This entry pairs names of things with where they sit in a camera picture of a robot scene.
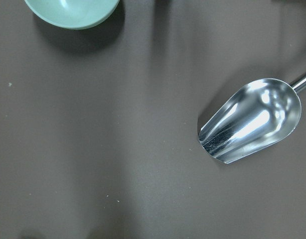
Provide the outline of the mint green bowl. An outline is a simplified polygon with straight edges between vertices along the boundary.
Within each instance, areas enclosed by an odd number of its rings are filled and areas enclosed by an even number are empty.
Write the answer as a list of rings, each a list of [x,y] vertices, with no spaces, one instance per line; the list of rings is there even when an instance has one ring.
[[[45,22],[72,30],[99,25],[119,4],[118,0],[25,0],[24,2]]]

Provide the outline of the stainless steel ice scoop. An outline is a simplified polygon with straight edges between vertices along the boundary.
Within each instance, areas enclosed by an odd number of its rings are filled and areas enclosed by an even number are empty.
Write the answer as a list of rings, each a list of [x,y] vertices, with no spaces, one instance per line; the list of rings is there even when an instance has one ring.
[[[199,143],[230,164],[285,139],[301,119],[305,88],[306,73],[291,84],[263,78],[244,85],[201,127]]]

